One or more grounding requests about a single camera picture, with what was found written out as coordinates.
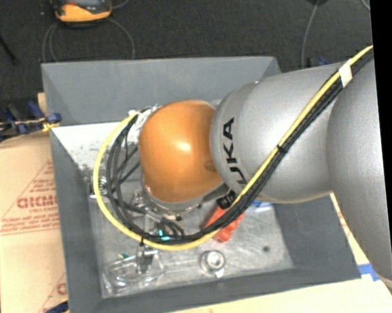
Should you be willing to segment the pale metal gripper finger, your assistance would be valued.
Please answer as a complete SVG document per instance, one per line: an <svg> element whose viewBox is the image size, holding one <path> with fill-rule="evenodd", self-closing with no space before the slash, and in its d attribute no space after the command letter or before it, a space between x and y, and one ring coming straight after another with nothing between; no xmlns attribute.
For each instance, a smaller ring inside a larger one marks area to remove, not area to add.
<svg viewBox="0 0 392 313"><path fill-rule="evenodd" d="M148 245L139 245L136 255L138 273L147 273L147 271L152 266L153 260L157 254L158 252L156 249Z"/></svg>

